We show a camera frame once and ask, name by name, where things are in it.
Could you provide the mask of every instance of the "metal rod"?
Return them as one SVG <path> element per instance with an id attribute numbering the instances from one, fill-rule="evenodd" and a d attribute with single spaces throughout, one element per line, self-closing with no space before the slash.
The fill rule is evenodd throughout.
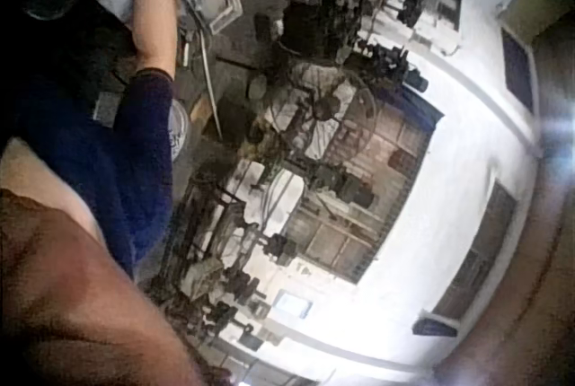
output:
<path id="1" fill-rule="evenodd" d="M 225 57 L 221 57 L 221 56 L 216 56 L 216 60 L 221 61 L 222 63 L 226 63 L 227 65 L 230 65 L 230 66 L 240 67 L 242 69 L 250 70 L 253 72 L 260 72 L 261 71 L 258 67 L 246 65 L 245 63 L 235 61 L 235 60 L 230 60 L 229 58 L 225 58 Z"/>
<path id="2" fill-rule="evenodd" d="M 217 105 L 216 99 L 214 98 L 214 89 L 212 88 L 212 78 L 209 75 L 209 64 L 208 64 L 208 51 L 206 50 L 206 37 L 204 36 L 204 31 L 199 30 L 199 41 L 201 42 L 201 59 L 204 63 L 204 75 L 206 76 L 206 84 L 208 85 L 208 95 L 209 102 L 212 105 L 212 113 L 214 114 L 214 121 L 216 121 L 217 134 L 219 140 L 223 141 L 224 136 L 222 135 L 222 127 L 219 124 L 219 116 L 217 115 Z"/>

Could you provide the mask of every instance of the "blue shirt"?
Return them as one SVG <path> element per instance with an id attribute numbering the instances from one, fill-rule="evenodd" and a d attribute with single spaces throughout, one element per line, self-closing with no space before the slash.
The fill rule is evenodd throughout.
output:
<path id="1" fill-rule="evenodd" d="M 112 257 L 131 276 L 172 212 L 172 98 L 168 74 L 141 71 L 108 128 L 55 83 L 36 77 L 17 93 L 4 126 L 90 207 Z"/>

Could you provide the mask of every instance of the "floor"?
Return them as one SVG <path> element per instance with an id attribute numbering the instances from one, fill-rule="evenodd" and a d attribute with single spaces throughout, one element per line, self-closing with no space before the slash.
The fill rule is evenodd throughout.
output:
<path id="1" fill-rule="evenodd" d="M 249 82 L 259 73 L 267 73 L 274 65 L 274 50 L 272 43 L 265 40 L 266 35 L 256 29 L 256 19 L 266 16 L 273 22 L 281 16 L 285 0 L 242 0 L 243 16 L 225 28 L 213 40 L 210 49 L 210 70 L 214 94 L 218 103 L 218 114 L 222 123 L 225 140 L 232 140 L 237 130 L 234 130 L 235 110 L 256 110 L 257 103 L 250 103 L 246 97 Z M 243 66 L 259 69 L 247 70 L 221 61 L 220 58 L 234 61 Z M 175 79 L 176 99 L 184 108 L 191 112 L 194 105 L 207 98 L 206 83 L 201 59 L 192 60 L 191 68 L 179 66 Z M 235 165 L 234 146 L 226 150 L 226 146 L 216 142 L 213 120 L 208 122 L 203 136 L 203 121 L 192 123 L 190 132 L 182 151 L 173 164 L 173 199 L 176 208 L 188 186 L 190 177 L 209 163 L 212 168 L 231 170 Z M 146 283 L 155 275 L 160 267 L 164 254 L 164 242 L 161 241 L 143 259 L 137 269 L 137 281 Z"/>

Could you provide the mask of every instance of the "metal pole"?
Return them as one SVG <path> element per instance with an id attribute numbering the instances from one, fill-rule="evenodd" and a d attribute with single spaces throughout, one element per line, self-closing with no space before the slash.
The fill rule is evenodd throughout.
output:
<path id="1" fill-rule="evenodd" d="M 212 78 L 209 75 L 208 51 L 206 50 L 206 38 L 204 34 L 204 31 L 199 29 L 199 40 L 201 42 L 201 59 L 204 63 L 204 75 L 206 76 L 206 84 L 208 85 L 209 102 L 212 105 L 212 113 L 214 114 L 214 120 L 216 121 L 217 134 L 219 135 L 220 141 L 223 141 L 224 136 L 222 135 L 222 127 L 219 124 L 219 116 L 217 115 L 216 99 L 214 98 L 214 89 L 212 88 Z"/>

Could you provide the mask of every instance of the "skin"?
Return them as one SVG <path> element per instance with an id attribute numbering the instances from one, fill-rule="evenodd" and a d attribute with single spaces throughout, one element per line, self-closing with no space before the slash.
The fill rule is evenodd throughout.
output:
<path id="1" fill-rule="evenodd" d="M 137 69 L 175 74 L 177 19 L 173 0 L 134 0 L 133 37 Z"/>

